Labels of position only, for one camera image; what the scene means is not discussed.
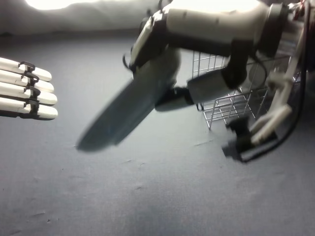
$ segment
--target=wire basket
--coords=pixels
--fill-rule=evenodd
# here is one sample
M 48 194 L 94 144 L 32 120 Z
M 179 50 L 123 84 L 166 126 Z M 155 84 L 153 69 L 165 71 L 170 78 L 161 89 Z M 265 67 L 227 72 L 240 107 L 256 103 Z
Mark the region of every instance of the wire basket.
M 260 57 L 267 72 L 277 69 L 286 71 L 289 57 L 278 56 L 274 59 Z M 223 68 L 228 59 L 193 52 L 192 77 L 199 76 L 211 70 Z M 294 88 L 299 83 L 298 76 L 294 77 Z M 274 94 L 264 85 L 265 73 L 261 65 L 249 60 L 247 64 L 247 78 L 245 82 L 235 91 L 224 97 L 213 101 L 197 104 L 198 111 L 201 111 L 207 122 L 208 128 L 216 120 L 223 120 L 225 124 L 230 118 L 250 116 L 253 120 L 265 114 L 271 104 Z

